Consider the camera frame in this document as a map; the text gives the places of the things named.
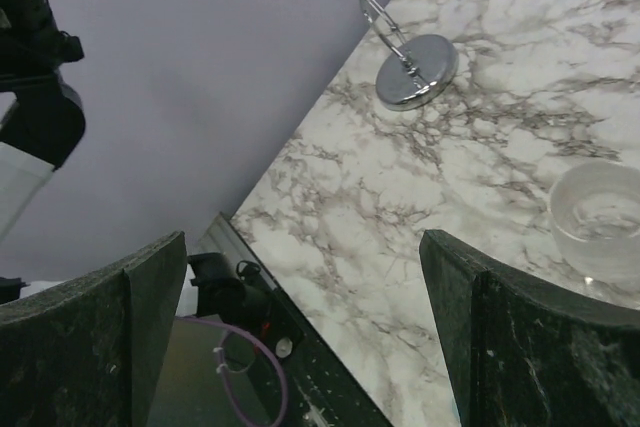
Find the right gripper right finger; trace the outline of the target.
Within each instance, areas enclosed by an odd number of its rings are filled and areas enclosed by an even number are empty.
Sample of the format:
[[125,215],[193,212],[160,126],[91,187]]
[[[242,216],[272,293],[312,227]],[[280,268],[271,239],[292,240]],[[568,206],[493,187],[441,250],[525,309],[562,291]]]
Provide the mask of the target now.
[[501,263],[443,230],[421,266],[464,426],[636,426],[639,313]]

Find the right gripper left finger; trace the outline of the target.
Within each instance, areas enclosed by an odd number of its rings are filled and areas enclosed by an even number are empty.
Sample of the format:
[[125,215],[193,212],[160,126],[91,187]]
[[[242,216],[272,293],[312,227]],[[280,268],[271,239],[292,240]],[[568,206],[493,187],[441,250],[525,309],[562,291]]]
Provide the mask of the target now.
[[2,425],[146,425],[186,264],[174,232],[2,305]]

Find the clear wine glass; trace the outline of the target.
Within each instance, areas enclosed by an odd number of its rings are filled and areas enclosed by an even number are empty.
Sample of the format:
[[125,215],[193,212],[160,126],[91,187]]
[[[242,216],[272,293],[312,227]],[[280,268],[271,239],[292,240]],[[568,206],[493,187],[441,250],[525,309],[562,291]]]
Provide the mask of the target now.
[[639,288],[639,170],[596,160],[551,187],[550,229],[560,254],[581,275]]

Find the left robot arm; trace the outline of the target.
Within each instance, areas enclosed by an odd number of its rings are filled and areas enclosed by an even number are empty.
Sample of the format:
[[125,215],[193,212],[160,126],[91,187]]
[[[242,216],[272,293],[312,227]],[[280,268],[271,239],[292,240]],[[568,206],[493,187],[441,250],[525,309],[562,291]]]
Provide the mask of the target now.
[[1,118],[3,235],[84,136],[80,96],[59,72],[83,57],[48,0],[1,0],[1,90],[15,97]]

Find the chrome wine glass rack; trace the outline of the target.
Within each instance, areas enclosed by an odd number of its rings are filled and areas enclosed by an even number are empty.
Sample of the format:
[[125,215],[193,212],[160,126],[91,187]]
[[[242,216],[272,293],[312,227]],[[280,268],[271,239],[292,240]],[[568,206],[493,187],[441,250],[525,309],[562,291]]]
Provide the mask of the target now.
[[[451,41],[437,34],[407,39],[399,24],[377,0],[358,0],[367,23],[390,51],[381,65],[375,91],[391,111],[417,109],[439,96],[457,73],[459,56]],[[386,34],[377,21],[388,27]]]

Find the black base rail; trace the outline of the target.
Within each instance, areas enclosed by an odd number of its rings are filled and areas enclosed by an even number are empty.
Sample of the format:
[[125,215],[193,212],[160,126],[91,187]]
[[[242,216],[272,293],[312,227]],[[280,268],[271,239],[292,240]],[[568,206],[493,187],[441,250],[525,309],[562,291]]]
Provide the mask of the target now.
[[259,344],[224,334],[229,374],[244,374],[271,421],[285,426],[387,426],[389,420],[232,226],[218,215],[188,258],[196,314],[216,316]]

